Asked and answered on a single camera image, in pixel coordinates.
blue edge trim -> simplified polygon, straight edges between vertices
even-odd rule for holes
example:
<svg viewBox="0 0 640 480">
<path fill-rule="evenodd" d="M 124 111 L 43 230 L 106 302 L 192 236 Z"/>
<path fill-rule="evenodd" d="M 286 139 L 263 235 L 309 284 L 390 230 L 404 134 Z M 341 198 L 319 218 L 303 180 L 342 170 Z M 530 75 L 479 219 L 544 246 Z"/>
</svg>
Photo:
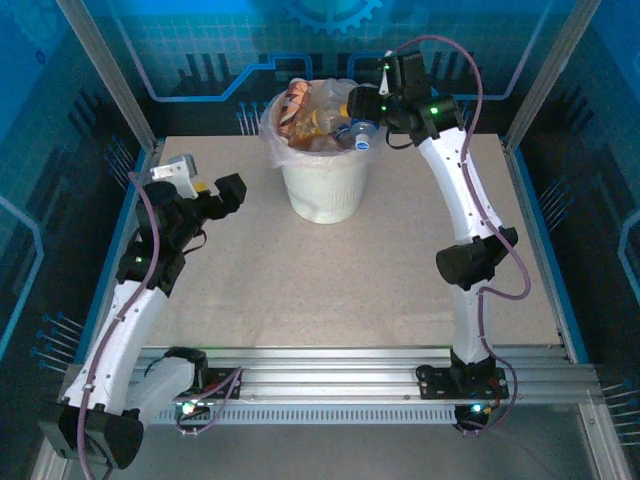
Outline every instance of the blue edge trim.
<svg viewBox="0 0 640 480">
<path fill-rule="evenodd" d="M 542 246 L 544 248 L 547 261 L 549 262 L 551 274 L 553 275 L 556 291 L 560 299 L 560 304 L 562 305 L 567 328 L 569 329 L 569 335 L 571 335 L 570 341 L 573 344 L 573 349 L 576 352 L 576 361 L 578 363 L 589 363 L 589 356 L 587 355 L 587 349 L 585 348 L 584 341 L 582 340 L 580 327 L 578 326 L 578 321 L 576 320 L 576 315 L 573 311 L 571 300 L 569 299 L 569 292 L 567 292 L 567 287 L 564 283 L 564 279 L 562 278 L 562 272 L 560 271 L 560 265 L 558 265 L 558 259 L 556 258 L 556 254 L 553 250 L 551 237 L 549 237 L 549 231 L 547 230 L 542 212 L 540 211 L 540 205 L 538 204 L 536 192 L 533 188 L 533 182 L 531 181 L 531 177 L 529 176 L 529 170 L 527 169 L 527 165 L 524 162 L 524 157 L 522 156 L 522 152 L 519 148 L 515 151 L 515 157 L 516 161 L 518 162 L 520 174 L 522 175 L 524 188 L 531 203 L 531 210 L 533 211 L 533 216 L 538 226 L 538 231 L 540 232 L 540 239 L 542 241 Z"/>
<path fill-rule="evenodd" d="M 562 305 L 562 310 L 566 319 L 567 327 L 569 329 L 569 334 L 571 335 L 571 342 L 573 343 L 573 348 L 576 352 L 576 360 L 578 363 L 589 363 L 587 349 L 584 346 L 582 334 L 580 333 L 580 328 L 578 327 L 578 322 L 576 320 L 571 301 L 569 300 L 569 293 L 567 292 L 567 287 L 564 283 L 564 279 L 562 278 L 562 273 L 560 272 L 560 265 L 558 265 L 558 260 L 556 259 L 556 255 L 551 244 L 551 238 L 549 237 L 549 232 L 547 231 L 547 227 L 542 217 L 542 212 L 540 211 L 540 206 L 538 205 L 538 201 L 536 199 L 535 190 L 533 189 L 533 183 L 531 182 L 529 171 L 527 170 L 527 166 L 524 162 L 524 157 L 522 156 L 522 152 L 519 148 L 515 152 L 515 158 L 518 162 L 519 170 L 522 175 L 522 181 L 531 203 L 531 209 L 538 226 L 538 231 L 540 232 L 540 239 L 542 240 L 542 245 L 549 262 L 551 274 L 553 275 L 553 279 L 555 281 L 558 297 Z M 142 166 L 144 165 L 144 159 L 145 152 L 141 151 L 138 157 L 138 161 L 136 162 L 136 172 L 141 171 Z M 127 213 L 130 210 L 129 207 L 134 201 L 134 198 L 135 188 L 133 187 L 133 185 L 129 185 L 127 195 L 125 196 L 122 205 L 122 210 L 120 211 L 120 216 L 118 217 L 118 222 L 116 223 L 116 229 L 113 233 L 113 237 L 111 238 L 109 251 L 107 252 L 107 257 L 104 261 L 104 266 L 102 267 L 102 273 L 100 274 L 100 279 L 98 280 L 96 293 L 94 294 L 93 301 L 91 302 L 91 308 L 89 309 L 89 314 L 87 315 L 87 321 L 82 332 L 82 337 L 80 338 L 80 344 L 78 345 L 78 349 L 76 350 L 76 363 L 83 363 L 89 350 L 89 343 L 91 342 L 91 337 L 93 336 L 93 329 L 95 328 L 98 321 L 100 307 L 102 305 L 107 286 L 111 281 L 111 278 L 109 278 L 109 273 L 112 270 L 113 264 L 118 260 L 115 257 L 118 253 L 120 240 L 127 224 Z"/>
<path fill-rule="evenodd" d="M 136 172 L 142 171 L 145 157 L 145 151 L 140 149 L 138 161 L 136 162 L 135 166 Z M 84 363 L 87 357 L 89 344 L 91 343 L 91 337 L 93 336 L 93 329 L 96 327 L 96 323 L 98 322 L 98 315 L 100 315 L 102 301 L 107 292 L 107 287 L 111 283 L 110 272 L 113 265 L 119 261 L 119 259 L 116 258 L 116 255 L 118 254 L 120 240 L 122 238 L 122 235 L 124 234 L 124 229 L 127 226 L 127 217 L 130 206 L 135 200 L 135 190 L 135 187 L 132 184 L 129 184 L 129 188 L 127 188 L 127 194 L 124 197 L 124 202 L 122 202 L 122 209 L 120 210 L 120 215 L 118 216 L 116 229 L 113 232 L 113 236 L 111 237 L 111 243 L 109 244 L 107 257 L 105 258 L 104 264 L 102 266 L 102 273 L 100 273 L 100 278 L 98 279 L 96 293 L 93 295 L 91 307 L 89 308 L 89 313 L 87 314 L 87 321 L 85 322 L 84 329 L 82 330 L 82 336 L 80 337 L 80 343 L 78 344 L 78 348 L 76 350 L 76 355 L 74 358 L 75 363 Z"/>
</svg>

speckled tabletop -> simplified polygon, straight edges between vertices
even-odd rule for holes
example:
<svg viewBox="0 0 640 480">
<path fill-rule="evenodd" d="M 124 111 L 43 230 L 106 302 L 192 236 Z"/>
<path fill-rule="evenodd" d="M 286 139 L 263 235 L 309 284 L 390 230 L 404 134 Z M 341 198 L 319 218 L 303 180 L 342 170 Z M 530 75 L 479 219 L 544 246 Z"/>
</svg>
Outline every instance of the speckled tabletop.
<svg viewBox="0 0 640 480">
<path fill-rule="evenodd" d="M 518 230 L 518 250 L 533 279 L 532 293 L 522 302 L 491 299 L 491 339 L 557 344 L 551 305 L 497 136 L 477 135 L 471 152 L 494 208 L 506 226 Z M 205 224 L 208 243 L 187 256 L 148 346 L 451 344 L 451 292 L 435 255 L 453 244 L 453 228 L 417 149 L 386 148 L 370 167 L 360 208 L 335 225 L 316 225 L 293 211 L 282 173 L 270 168 L 257 137 L 167 138 L 163 160 L 182 153 L 194 155 L 196 181 L 211 186 L 218 177 L 240 172 L 247 199 L 237 213 Z M 516 292 L 522 284 L 507 258 L 495 285 Z"/>
</svg>

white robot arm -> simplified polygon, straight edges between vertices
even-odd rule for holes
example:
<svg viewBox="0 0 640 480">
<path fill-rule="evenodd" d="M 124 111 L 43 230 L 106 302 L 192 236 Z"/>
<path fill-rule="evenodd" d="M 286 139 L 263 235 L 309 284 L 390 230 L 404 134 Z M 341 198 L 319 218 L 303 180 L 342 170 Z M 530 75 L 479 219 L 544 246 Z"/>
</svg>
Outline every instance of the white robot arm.
<svg viewBox="0 0 640 480">
<path fill-rule="evenodd" d="M 511 245 L 516 244 L 517 233 L 514 228 L 503 226 L 491 206 L 471 156 L 467 154 L 464 165 L 461 163 L 460 152 L 467 136 L 464 121 L 451 96 L 431 95 L 422 54 L 388 52 L 381 59 L 381 70 L 380 88 L 360 86 L 350 92 L 349 115 L 410 136 L 436 177 L 454 230 L 455 244 L 436 255 L 440 274 L 452 285 L 455 315 L 452 366 L 448 369 L 418 367 L 421 397 L 486 399 L 487 383 L 493 384 L 495 380 L 495 384 L 504 386 L 506 382 L 504 371 L 496 367 L 495 359 L 483 345 L 483 340 L 489 345 L 489 317 L 484 298 L 484 334 L 481 334 L 479 292 L 491 285 L 495 267 L 507 254 L 495 232 Z M 465 169 L 470 181 L 465 178 Z M 489 393 L 495 397 L 496 392 Z M 508 390 L 503 388 L 499 394 L 507 398 Z"/>
<path fill-rule="evenodd" d="M 112 305 L 98 338 L 71 386 L 59 402 L 47 405 L 39 422 L 62 457 L 78 458 L 74 431 L 86 389 L 91 391 L 84 429 L 87 459 L 123 469 L 135 458 L 144 429 L 158 412 L 176 397 L 201 395 L 220 380 L 219 372 L 208 368 L 204 352 L 172 347 L 129 390 L 143 342 L 185 266 L 184 248 L 202 233 L 206 220 L 224 218 L 244 202 L 246 186 L 239 175 L 218 179 L 215 185 L 219 194 L 211 195 L 208 190 L 196 191 L 191 183 L 196 173 L 190 155 L 176 157 L 168 165 L 151 171 L 153 181 L 144 190 L 158 227 L 157 265 L 153 270 L 150 268 L 154 247 L 151 221 L 140 202 L 136 206 L 140 226 L 120 259 Z M 152 272 L 149 283 L 120 321 L 117 315 L 122 305 L 132 298 L 148 272 Z M 114 320 L 119 323 L 99 353 L 98 345 Z M 88 372 L 98 354 L 91 381 Z"/>
</svg>

white bucket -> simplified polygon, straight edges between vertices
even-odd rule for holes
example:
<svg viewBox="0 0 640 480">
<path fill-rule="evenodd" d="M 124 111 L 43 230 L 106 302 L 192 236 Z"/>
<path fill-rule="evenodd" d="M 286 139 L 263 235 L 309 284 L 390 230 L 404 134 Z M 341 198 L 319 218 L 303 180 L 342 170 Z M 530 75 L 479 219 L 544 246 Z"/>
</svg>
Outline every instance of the white bucket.
<svg viewBox="0 0 640 480">
<path fill-rule="evenodd" d="M 314 88 L 320 88 L 322 82 L 314 80 L 311 83 Z M 281 100 L 279 98 L 269 112 L 269 121 L 274 127 L 277 127 Z M 306 220 L 322 224 L 338 223 L 353 215 L 360 205 L 367 182 L 368 164 L 361 161 L 360 153 L 357 150 L 345 152 L 340 162 L 327 162 L 339 163 L 337 166 L 283 165 L 282 175 L 296 213 Z M 353 162 L 349 161 L 349 156 L 353 156 Z M 316 154 L 310 163 L 317 165 L 318 160 Z"/>
</svg>

glass panel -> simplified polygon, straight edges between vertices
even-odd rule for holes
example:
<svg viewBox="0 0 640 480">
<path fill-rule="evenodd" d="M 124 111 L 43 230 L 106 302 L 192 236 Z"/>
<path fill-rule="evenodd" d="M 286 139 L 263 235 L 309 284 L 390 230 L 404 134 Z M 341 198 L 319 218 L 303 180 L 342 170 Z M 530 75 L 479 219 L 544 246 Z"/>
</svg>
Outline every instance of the glass panel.
<svg viewBox="0 0 640 480">
<path fill-rule="evenodd" d="M 589 360 L 605 384 L 631 378 L 630 390 L 640 367 L 638 25 L 638 2 L 602 2 L 521 145 Z M 631 398 L 615 412 L 635 410 Z"/>
<path fill-rule="evenodd" d="M 91 11 L 160 136 L 253 134 L 244 118 L 292 77 L 379 83 L 376 59 L 424 33 L 474 54 L 490 104 L 482 130 L 504 133 L 573 3 L 96 0 Z M 422 51 L 435 89 L 470 116 L 468 62 L 440 43 Z"/>
<path fill-rule="evenodd" d="M 0 2 L 0 64 L 0 478 L 13 479 L 30 474 L 140 148 L 55 2 Z"/>
</svg>

